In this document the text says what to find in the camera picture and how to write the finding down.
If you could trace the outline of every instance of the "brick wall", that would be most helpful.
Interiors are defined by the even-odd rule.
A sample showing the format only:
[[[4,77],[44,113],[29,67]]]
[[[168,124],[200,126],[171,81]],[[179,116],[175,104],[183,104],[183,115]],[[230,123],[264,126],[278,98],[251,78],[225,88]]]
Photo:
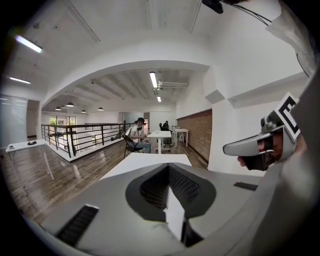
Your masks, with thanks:
[[[188,144],[209,161],[212,109],[179,118],[177,126],[189,130]]]

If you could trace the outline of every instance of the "railing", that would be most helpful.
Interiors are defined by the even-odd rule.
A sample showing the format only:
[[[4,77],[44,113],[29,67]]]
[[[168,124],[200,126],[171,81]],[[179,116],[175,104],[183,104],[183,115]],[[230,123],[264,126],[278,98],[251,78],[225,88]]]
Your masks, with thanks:
[[[64,151],[69,158],[78,153],[121,139],[134,123],[86,123],[81,125],[42,124],[42,138]]]

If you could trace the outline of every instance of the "ceiling panel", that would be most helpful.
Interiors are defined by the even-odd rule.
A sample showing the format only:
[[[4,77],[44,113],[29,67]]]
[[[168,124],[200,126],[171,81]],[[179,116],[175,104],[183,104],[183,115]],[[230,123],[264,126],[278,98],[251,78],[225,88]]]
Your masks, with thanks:
[[[103,40],[110,33],[148,29],[145,0],[72,0],[87,24]]]

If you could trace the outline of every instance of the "doorway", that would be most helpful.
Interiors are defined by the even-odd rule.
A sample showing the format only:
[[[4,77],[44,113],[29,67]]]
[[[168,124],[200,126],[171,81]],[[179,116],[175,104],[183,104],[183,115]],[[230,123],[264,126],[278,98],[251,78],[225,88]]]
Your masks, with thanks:
[[[39,105],[37,100],[29,99],[26,107],[26,136],[28,141],[37,139]]]

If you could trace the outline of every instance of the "glass wall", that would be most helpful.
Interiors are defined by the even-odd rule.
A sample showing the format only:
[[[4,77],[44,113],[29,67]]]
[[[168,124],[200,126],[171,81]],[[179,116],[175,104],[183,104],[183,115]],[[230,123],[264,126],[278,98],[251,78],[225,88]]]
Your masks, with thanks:
[[[27,141],[27,99],[0,95],[1,148]]]

